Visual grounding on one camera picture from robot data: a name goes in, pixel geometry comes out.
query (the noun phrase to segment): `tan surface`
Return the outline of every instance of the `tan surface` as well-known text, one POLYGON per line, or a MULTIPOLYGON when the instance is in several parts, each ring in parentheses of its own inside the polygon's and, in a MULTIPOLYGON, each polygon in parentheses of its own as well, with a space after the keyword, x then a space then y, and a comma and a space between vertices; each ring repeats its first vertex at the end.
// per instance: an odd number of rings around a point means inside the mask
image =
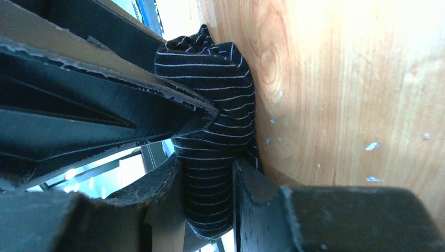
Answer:
POLYGON ((405 187, 445 231, 444 4, 197 1, 214 40, 249 62, 270 177, 405 187))

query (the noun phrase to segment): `folded cloth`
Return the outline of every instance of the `folded cloth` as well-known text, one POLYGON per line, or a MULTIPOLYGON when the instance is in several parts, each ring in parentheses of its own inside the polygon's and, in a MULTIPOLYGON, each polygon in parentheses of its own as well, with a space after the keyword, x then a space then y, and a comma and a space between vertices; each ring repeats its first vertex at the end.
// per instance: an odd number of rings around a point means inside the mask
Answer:
POLYGON ((185 216, 198 236, 217 238, 233 223, 232 162, 244 156, 261 169, 249 66, 233 43, 215 45, 203 25, 158 49, 155 74, 195 90, 220 110, 207 130, 172 139, 184 164, 185 216))

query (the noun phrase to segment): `white paint chip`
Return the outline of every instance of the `white paint chip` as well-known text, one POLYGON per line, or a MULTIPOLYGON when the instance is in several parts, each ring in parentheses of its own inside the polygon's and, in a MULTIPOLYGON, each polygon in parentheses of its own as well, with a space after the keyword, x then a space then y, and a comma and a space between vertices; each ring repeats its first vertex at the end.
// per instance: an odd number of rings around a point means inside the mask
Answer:
POLYGON ((366 147, 367 151, 372 151, 373 149, 377 148, 380 146, 380 143, 377 142, 372 142, 371 144, 368 145, 368 147, 366 147))
POLYGON ((373 177, 373 176, 367 177, 366 181, 368 181, 368 182, 384 182, 384 180, 379 180, 378 178, 373 177))

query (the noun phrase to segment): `black fabric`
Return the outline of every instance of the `black fabric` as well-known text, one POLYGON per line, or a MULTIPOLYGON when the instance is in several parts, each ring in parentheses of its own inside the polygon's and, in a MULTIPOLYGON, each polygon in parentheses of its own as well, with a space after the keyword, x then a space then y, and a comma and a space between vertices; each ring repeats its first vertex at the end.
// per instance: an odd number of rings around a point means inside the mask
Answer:
POLYGON ((261 169, 249 66, 233 43, 214 45, 203 25, 196 35, 166 42, 157 51, 155 73, 220 110, 207 130, 172 139, 184 162, 185 215, 197 235, 219 237, 232 228, 232 162, 242 155, 261 169))

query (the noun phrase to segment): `wooden surface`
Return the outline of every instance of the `wooden surface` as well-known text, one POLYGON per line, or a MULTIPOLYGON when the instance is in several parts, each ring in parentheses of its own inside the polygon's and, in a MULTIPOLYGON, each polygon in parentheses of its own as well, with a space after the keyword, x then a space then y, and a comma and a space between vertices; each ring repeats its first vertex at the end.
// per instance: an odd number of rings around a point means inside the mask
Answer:
MULTIPOLYGON (((207 24, 246 57, 271 178, 405 187, 445 231, 445 4, 196 1, 181 11, 199 19, 175 18, 183 35, 207 24)), ((165 22, 180 1, 157 2, 165 22)))

